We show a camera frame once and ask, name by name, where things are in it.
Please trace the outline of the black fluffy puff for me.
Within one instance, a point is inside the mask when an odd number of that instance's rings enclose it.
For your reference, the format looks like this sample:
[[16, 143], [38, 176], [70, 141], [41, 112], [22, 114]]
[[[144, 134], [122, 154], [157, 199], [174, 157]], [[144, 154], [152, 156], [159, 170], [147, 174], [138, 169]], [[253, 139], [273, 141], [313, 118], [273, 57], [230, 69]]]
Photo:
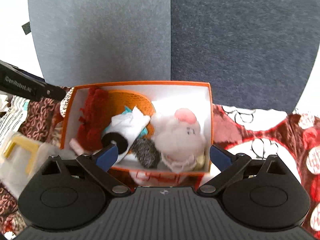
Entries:
[[118, 132], [106, 133], [103, 135], [101, 143], [103, 147], [107, 147], [111, 144], [116, 145], [119, 155], [125, 153], [129, 146], [127, 139]]

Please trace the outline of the red fuzzy cloth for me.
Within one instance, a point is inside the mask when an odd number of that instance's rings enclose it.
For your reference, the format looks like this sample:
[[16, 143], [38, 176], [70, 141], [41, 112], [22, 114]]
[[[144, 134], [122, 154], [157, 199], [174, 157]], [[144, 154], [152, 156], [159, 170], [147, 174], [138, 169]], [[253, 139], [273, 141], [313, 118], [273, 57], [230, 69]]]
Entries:
[[76, 136], [80, 146], [88, 152], [102, 148], [101, 135], [107, 126], [107, 106], [108, 92], [97, 86], [90, 87], [85, 105], [80, 108], [81, 124]]

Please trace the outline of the grey steel wool scrubber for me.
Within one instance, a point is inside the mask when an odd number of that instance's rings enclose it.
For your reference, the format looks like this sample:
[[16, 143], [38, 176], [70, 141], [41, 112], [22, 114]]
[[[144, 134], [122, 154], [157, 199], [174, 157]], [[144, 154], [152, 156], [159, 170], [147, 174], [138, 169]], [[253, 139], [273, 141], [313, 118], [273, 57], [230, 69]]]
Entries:
[[160, 152], [149, 138], [137, 138], [130, 151], [144, 168], [157, 168], [161, 161]]

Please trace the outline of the white plush bunny toy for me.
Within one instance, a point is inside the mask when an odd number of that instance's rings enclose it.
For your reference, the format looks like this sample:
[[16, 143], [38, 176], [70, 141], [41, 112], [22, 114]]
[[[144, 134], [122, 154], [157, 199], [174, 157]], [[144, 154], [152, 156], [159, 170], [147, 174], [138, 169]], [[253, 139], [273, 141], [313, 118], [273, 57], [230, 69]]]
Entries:
[[194, 171], [196, 158], [205, 155], [206, 149], [195, 114], [186, 108], [178, 109], [172, 116], [155, 113], [151, 124], [155, 129], [152, 140], [164, 165], [175, 173]]

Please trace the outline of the orange honeycomb silicone mat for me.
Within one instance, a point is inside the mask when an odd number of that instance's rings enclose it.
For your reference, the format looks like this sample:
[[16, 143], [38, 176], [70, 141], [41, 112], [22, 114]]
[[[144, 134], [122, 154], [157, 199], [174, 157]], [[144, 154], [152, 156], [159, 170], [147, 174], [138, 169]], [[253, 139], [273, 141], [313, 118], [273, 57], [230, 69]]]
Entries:
[[[107, 115], [107, 126], [111, 123], [111, 118], [113, 116], [124, 111], [125, 106], [129, 107], [130, 109], [133, 109], [135, 106], [137, 106], [144, 115], [149, 115], [150, 117], [156, 113], [153, 104], [146, 96], [129, 90], [111, 90], [108, 92], [108, 106], [105, 111]], [[148, 130], [148, 134], [142, 137], [152, 136], [155, 132], [155, 129], [151, 124], [151, 120], [146, 128]]]

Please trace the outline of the twisted cream cloth roll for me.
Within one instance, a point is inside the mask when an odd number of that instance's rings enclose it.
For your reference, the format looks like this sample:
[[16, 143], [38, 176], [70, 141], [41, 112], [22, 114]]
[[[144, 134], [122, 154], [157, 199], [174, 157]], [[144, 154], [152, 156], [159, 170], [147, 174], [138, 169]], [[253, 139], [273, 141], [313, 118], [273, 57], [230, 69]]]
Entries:
[[204, 167], [205, 163], [206, 163], [206, 156], [205, 155], [198, 156], [196, 158], [195, 170], [201, 170]]

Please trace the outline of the teal cartoon mask packet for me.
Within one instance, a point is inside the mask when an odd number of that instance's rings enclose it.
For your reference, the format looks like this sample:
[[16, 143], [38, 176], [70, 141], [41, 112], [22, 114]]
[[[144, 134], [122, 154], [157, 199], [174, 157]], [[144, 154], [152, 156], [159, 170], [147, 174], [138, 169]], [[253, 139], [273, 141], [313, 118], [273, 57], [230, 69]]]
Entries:
[[115, 115], [111, 118], [111, 123], [104, 129], [103, 135], [111, 132], [118, 132], [126, 139], [135, 140], [136, 137], [142, 137], [148, 134], [146, 128], [150, 122], [150, 117], [144, 115], [138, 107], [133, 110], [125, 106], [123, 113]]

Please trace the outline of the striped fabric pile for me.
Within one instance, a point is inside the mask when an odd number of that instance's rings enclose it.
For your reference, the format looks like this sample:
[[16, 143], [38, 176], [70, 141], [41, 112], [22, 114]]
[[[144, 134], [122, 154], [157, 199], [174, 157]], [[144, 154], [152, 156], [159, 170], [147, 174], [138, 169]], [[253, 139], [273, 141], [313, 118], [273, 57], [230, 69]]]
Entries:
[[1, 117], [1, 144], [11, 132], [17, 132], [28, 114], [28, 99], [13, 96], [11, 106], [6, 114]]

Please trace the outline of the red floral fleece blanket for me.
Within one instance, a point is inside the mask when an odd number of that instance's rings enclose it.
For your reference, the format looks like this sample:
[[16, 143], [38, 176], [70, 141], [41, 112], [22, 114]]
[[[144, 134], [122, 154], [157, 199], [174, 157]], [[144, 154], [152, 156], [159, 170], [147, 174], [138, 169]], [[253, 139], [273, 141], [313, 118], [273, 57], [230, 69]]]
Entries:
[[[30, 100], [17, 132], [61, 149], [73, 90]], [[129, 149], [108, 173], [131, 194], [112, 196], [79, 155], [49, 157], [19, 198], [1, 182], [1, 238], [319, 239], [319, 118], [213, 104], [212, 145], [252, 158], [242, 180], [215, 196], [197, 194], [221, 172], [211, 161], [208, 173], [184, 176], [162, 159], [144, 168]]]

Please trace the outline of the orange cardboard box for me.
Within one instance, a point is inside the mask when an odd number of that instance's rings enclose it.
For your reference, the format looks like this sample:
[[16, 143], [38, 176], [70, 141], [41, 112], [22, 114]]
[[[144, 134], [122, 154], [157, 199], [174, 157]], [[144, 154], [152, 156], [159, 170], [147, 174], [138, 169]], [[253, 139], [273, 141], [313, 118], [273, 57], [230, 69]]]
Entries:
[[[88, 89], [93, 85], [75, 86], [71, 94], [61, 133], [61, 149], [69, 150], [69, 142], [76, 137], [80, 126], [80, 108], [84, 106]], [[98, 87], [111, 92], [125, 90], [148, 98], [156, 113], [169, 116], [180, 108], [191, 110], [200, 123], [201, 133], [206, 138], [206, 162], [197, 171], [184, 172], [184, 176], [208, 173], [211, 162], [209, 149], [213, 144], [213, 97], [211, 86], [206, 82], [193, 81], [126, 81], [98, 83]]]

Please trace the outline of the clear plastic storage container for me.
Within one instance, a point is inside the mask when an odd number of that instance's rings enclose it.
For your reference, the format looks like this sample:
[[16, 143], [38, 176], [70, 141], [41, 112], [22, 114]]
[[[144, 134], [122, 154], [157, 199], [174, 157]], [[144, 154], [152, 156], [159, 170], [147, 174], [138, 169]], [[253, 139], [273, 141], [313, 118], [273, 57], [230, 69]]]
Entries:
[[70, 150], [10, 132], [1, 142], [1, 182], [14, 198], [19, 198], [29, 180], [49, 157], [75, 159]]

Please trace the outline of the light grey sofa cushion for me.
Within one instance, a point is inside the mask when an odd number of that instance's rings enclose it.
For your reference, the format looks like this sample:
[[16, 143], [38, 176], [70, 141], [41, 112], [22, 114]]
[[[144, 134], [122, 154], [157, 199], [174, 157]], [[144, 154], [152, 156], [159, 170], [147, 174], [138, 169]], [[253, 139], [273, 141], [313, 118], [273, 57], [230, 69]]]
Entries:
[[170, 0], [28, 0], [28, 7], [52, 85], [171, 78]]

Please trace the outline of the dark blue sofa cushion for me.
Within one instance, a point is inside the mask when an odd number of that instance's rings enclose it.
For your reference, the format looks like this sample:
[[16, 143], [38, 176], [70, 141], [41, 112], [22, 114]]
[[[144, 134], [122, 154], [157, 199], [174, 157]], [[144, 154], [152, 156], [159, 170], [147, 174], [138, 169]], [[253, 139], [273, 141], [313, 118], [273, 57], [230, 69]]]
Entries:
[[319, 0], [171, 0], [171, 77], [219, 105], [294, 110], [319, 48]]

